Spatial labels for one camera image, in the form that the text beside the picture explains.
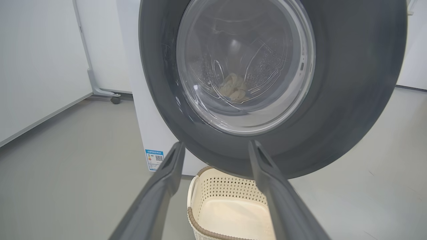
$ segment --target gray floor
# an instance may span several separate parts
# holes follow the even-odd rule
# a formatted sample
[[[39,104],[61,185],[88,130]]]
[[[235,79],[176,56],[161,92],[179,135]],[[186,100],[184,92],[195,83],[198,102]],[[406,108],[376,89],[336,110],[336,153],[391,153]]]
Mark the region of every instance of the gray floor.
[[[151,175],[134,103],[84,100],[0,148],[0,239],[106,240]],[[163,239],[194,239],[190,181]]]
[[[347,154],[291,183],[332,239],[427,239],[427,93],[396,89]],[[134,104],[93,98],[0,148],[1,240],[106,240],[152,173]],[[163,239],[194,239],[189,177]]]

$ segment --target white appliance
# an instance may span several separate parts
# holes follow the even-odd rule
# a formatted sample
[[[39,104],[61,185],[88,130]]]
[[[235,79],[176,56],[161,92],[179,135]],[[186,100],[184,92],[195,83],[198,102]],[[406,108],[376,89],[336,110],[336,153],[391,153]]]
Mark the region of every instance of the white appliance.
[[[139,9],[140,0],[117,1],[117,11],[141,138],[149,169],[150,171],[155,171],[158,164],[161,163],[159,157],[165,157],[172,145],[178,140],[160,116],[145,80],[139,51]],[[205,166],[207,166],[206,163],[186,150],[182,174],[195,176]]]

